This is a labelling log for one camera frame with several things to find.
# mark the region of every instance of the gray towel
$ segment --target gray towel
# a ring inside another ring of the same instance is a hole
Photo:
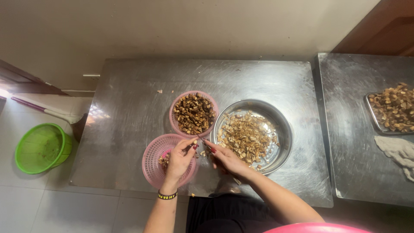
[[[374,136],[385,155],[402,166],[407,178],[414,182],[414,143],[400,138]]]

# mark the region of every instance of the woman's right hand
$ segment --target woman's right hand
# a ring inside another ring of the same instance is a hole
[[[208,140],[205,141],[207,145],[211,148],[214,148],[216,152],[212,153],[216,159],[219,159],[223,166],[231,173],[244,177],[248,172],[254,172],[253,169],[249,168],[242,160],[240,160],[237,155],[230,149],[224,148],[222,146],[216,145]]]

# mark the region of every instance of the wrist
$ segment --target wrist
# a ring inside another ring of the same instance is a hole
[[[245,180],[249,180],[255,173],[255,170],[251,169],[250,167],[246,166],[246,169],[243,169],[240,174],[237,174],[239,177],[242,177]]]
[[[167,175],[159,192],[163,195],[171,195],[175,193],[178,189],[179,180],[179,178],[177,179]]]

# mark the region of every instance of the pink plastic basket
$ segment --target pink plastic basket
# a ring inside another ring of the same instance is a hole
[[[207,134],[209,134],[211,132],[211,130],[214,128],[214,124],[216,123],[217,117],[219,116],[219,107],[217,106],[217,103],[207,93],[204,93],[204,92],[201,92],[201,91],[189,91],[189,92],[185,92],[185,93],[179,95],[173,101],[173,104],[171,104],[171,107],[170,107],[170,123],[171,123],[171,126],[173,127],[173,129],[175,130],[175,132],[177,132],[179,135],[181,135],[183,137],[186,137],[186,138],[197,137],[197,135],[190,135],[190,134],[186,134],[186,133],[180,131],[180,129],[178,127],[178,121],[176,120],[175,113],[174,113],[174,106],[176,105],[178,100],[181,99],[181,97],[183,97],[185,95],[188,95],[188,94],[195,94],[197,92],[200,93],[201,96],[203,96],[204,98],[208,98],[211,101],[211,103],[214,105],[213,109],[216,112],[216,117],[213,121],[213,124],[204,133],[200,133],[200,137],[204,137],[204,136],[206,136]]]
[[[361,229],[333,223],[296,223],[274,228],[264,233],[370,233]]]
[[[165,155],[173,149],[179,141],[185,138],[177,134],[164,134],[154,139],[145,149],[142,157],[142,172],[147,181],[157,189],[160,189],[164,183],[165,174],[162,165],[158,163],[160,156]],[[180,178],[179,187],[190,181],[195,171],[195,158],[192,158],[187,171]]]

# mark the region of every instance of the stainless steel table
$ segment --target stainless steel table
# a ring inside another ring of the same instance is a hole
[[[381,134],[363,99],[398,82],[413,88],[414,58],[320,53],[316,64],[315,87],[327,132],[333,193],[339,198],[414,206],[414,183],[376,145],[374,136]],[[414,142],[414,135],[391,137]]]
[[[183,92],[201,90],[216,100],[219,110],[244,98],[280,109],[292,125],[294,146],[288,161],[269,177],[312,206],[333,206],[309,63],[110,59],[101,78],[92,111],[109,117],[85,127],[71,185],[156,192],[142,173],[144,150],[154,138],[174,133],[168,120],[172,101]],[[218,185],[233,182],[221,179],[207,157],[197,164],[195,178],[179,194],[206,197]],[[240,188],[258,197],[248,185]]]

